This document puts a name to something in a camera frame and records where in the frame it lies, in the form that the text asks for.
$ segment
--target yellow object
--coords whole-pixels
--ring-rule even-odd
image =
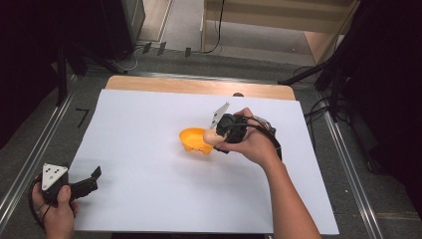
[[[204,142],[203,135],[205,129],[200,127],[190,127],[183,130],[180,134],[180,140],[186,151],[197,150],[208,155],[213,146]]]

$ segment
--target metal rail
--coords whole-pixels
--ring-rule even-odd
[[[19,171],[18,176],[15,178],[12,186],[9,188],[9,191],[6,193],[0,204],[0,236],[3,233],[7,222],[12,216],[13,211],[15,210],[19,200],[24,193],[25,188],[28,186],[29,182],[32,181],[32,176],[40,163],[40,160],[50,143],[51,138],[53,137],[60,121],[62,120],[68,106],[73,98],[75,88],[79,83],[78,77],[73,75],[70,79],[71,90],[62,105],[56,107],[53,111],[52,116],[50,117],[47,125],[44,127],[43,132],[29,153],[24,165]]]
[[[328,102],[322,101],[321,106],[328,106]],[[375,213],[363,189],[363,186],[360,183],[360,179],[357,175],[356,169],[354,168],[353,161],[341,136],[338,123],[332,120],[329,113],[325,113],[324,117],[340,157],[340,161],[344,168],[348,183],[350,184],[354,199],[356,200],[357,207],[360,211],[360,216],[362,217],[363,223],[365,224],[366,230],[368,232],[369,238],[382,239],[382,232],[378,225]]]

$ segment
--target white paper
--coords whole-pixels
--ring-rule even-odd
[[[295,101],[103,90],[70,168],[100,166],[99,189],[79,199],[83,231],[272,233],[267,178],[243,155],[185,151],[179,133],[249,107],[277,129],[283,160],[321,234],[338,234],[301,106]]]

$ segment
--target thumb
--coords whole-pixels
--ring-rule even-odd
[[[60,189],[59,195],[57,196],[57,202],[59,209],[69,207],[69,200],[71,199],[71,187],[65,185]]]

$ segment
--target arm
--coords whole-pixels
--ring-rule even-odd
[[[238,114],[253,116],[249,109],[244,109]],[[286,166],[264,135],[249,127],[242,142],[221,142],[216,146],[223,150],[243,153],[264,169],[271,191],[275,238],[320,238],[313,219],[292,184]]]

